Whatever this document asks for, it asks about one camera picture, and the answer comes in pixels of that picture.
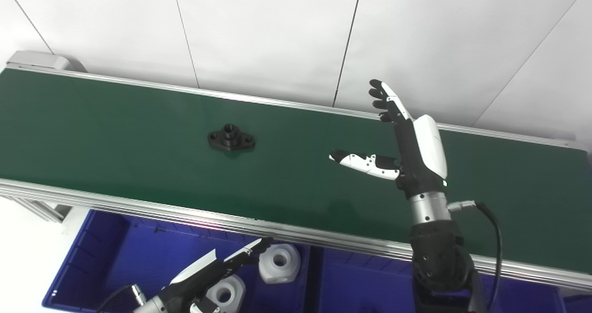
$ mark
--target white plastic part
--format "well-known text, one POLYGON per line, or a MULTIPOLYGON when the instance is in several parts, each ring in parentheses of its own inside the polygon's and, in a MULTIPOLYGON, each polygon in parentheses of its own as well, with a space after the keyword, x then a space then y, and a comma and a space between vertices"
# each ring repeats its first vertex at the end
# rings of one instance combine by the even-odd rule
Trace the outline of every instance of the white plastic part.
POLYGON ((259 256, 259 274, 267 284, 293 282, 299 270, 300 254, 293 245, 271 245, 259 256))
POLYGON ((448 168, 436 121, 429 115, 422 115, 413 122, 413 128, 423 163, 442 179, 446 179, 448 168))
POLYGON ((255 241, 253 241, 252 243, 246 245, 245 247, 237 250, 236 252, 233 252, 233 254, 231 254, 230 256, 228 256, 228 258, 224 259, 224 262, 230 260, 231 258, 234 258, 235 256, 241 254, 242 252, 247 252, 249 253, 249 255, 251 255, 253 247, 255 247, 256 245, 258 245, 263 239, 257 239, 255 241))
POLYGON ((411 115, 409 115, 409 112, 407 111, 407 109, 405 108, 405 106, 403 106, 403 103, 402 103, 401 99, 399 99, 399 96, 397 96, 397 94, 393 91, 393 89, 391 89, 387 85, 387 83, 384 83, 384 82, 382 82, 382 88, 384 89, 384 91, 388 95, 387 102, 394 102, 395 105, 397 105, 397 108, 399 109, 399 111, 401 111, 401 115, 403 115, 403 117, 405 119, 413 119, 411 117, 411 115))
POLYGON ((237 275, 231 275, 212 286, 205 296, 220 307, 220 312, 238 313, 243 304, 245 290, 245 282, 237 275))
MULTIPOLYGON (((387 180, 395 180, 399 177, 399 170, 386 170, 383 168, 379 168, 376 166, 376 162, 374 159, 376 155, 372 155, 370 157, 366 156, 365 159, 362 159, 359 155, 355 153, 351 153, 347 157, 344 157, 339 164, 353 168, 354 170, 364 172, 366 174, 370 174, 371 176, 387 179, 387 180)), ((330 160, 335 160, 331 155, 329 155, 330 160)))
POLYGON ((203 269, 208 264, 214 262, 216 260, 216 250, 211 250, 208 254, 205 254, 201 258, 199 258, 196 262, 187 266, 183 271, 179 273, 179 275, 175 276, 172 279, 171 284, 179 283, 181 281, 186 280, 191 275, 197 273, 201 269, 203 269))

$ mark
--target robotic hand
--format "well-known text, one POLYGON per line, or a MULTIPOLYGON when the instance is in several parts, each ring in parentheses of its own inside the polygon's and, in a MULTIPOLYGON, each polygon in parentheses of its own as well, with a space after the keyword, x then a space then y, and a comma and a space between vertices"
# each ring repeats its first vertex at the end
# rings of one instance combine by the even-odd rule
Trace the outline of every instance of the robotic hand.
POLYGON ((370 81, 372 105, 393 122, 401 164, 380 155, 335 149, 329 159, 379 178, 395 180, 412 205, 413 294, 416 311, 486 312, 484 293, 463 236, 450 217, 446 200, 446 157, 436 122, 429 115, 413 119, 387 84, 370 81), (470 296, 450 293, 469 290, 470 296))
POLYGON ((257 262, 253 255, 265 252, 272 241, 269 237, 257 239, 224 260, 218 260, 216 250, 212 250, 183 269, 134 313, 219 313, 220 308, 205 296, 207 290, 242 265, 257 262))

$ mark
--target blue plastic bin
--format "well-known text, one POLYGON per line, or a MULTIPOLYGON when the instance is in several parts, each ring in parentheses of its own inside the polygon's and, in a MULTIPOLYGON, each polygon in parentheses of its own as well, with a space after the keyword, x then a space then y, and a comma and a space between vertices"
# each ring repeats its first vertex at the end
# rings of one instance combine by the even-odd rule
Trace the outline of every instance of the blue plastic bin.
MULTIPOLYGON (((318 312, 414 313, 411 272, 408 262, 326 249, 318 312)), ((488 300, 493 277, 481 279, 488 300)), ((558 288, 503 279, 493 313, 530 312, 564 313, 558 288)))
MULTIPOLYGON (((93 313, 110 293, 137 283, 152 298, 186 266, 216 248, 226 258, 256 237, 145 218, 91 210, 70 249, 43 306, 93 313)), ((309 247, 295 245, 301 268, 294 282, 268 285, 257 265, 236 273, 246 285, 242 313, 302 313, 309 247)), ((122 296, 108 311, 123 313, 136 307, 122 296)))
MULTIPOLYGON (((43 306, 93 313, 117 288, 138 283, 148 298, 182 269, 216 248, 225 258, 255 237, 145 218, 91 211, 43 300, 43 306)), ((302 258, 296 281, 267 285, 256 265, 237 272, 246 285, 241 313, 414 313, 410 263, 295 245, 302 258)), ((482 276, 486 296, 493 277, 482 276)), ((589 298, 573 298, 584 312, 589 298)), ((122 296, 108 311, 135 308, 122 296)), ((557 288, 503 279, 493 313, 565 313, 557 288)))
POLYGON ((592 313, 592 296, 569 296, 564 301, 567 313, 592 313))

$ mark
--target cable connector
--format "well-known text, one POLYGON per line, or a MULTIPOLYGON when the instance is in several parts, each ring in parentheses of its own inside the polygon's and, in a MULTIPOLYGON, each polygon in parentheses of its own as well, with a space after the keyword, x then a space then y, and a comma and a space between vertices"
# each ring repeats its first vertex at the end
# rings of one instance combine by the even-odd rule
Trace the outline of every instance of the cable connector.
POLYGON ((144 296, 144 293, 140 290, 140 286, 137 284, 132 285, 131 292, 134 293, 134 298, 138 302, 138 305, 144 306, 144 304, 146 304, 146 296, 144 296))
POLYGON ((475 207, 477 207, 477 205, 476 205, 475 201, 467 200, 467 201, 452 202, 452 203, 449 203, 446 207, 448 208, 448 211, 456 212, 456 211, 461 211, 461 210, 467 209, 467 208, 475 208, 475 207))

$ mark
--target hole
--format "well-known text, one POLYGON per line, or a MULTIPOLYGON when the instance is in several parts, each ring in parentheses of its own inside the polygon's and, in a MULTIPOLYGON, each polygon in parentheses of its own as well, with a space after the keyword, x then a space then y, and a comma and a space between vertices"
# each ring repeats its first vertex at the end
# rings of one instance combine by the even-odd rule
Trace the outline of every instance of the hole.
POLYGON ((285 256, 278 254, 273 257, 273 263, 275 263, 277 267, 283 267, 288 263, 288 259, 285 256))
POLYGON ((224 131, 227 133, 234 132, 235 130, 236 127, 232 123, 227 123, 226 125, 224 125, 224 131))
POLYGON ((217 294, 218 302, 228 302, 231 296, 232 294, 228 288, 221 288, 217 294))

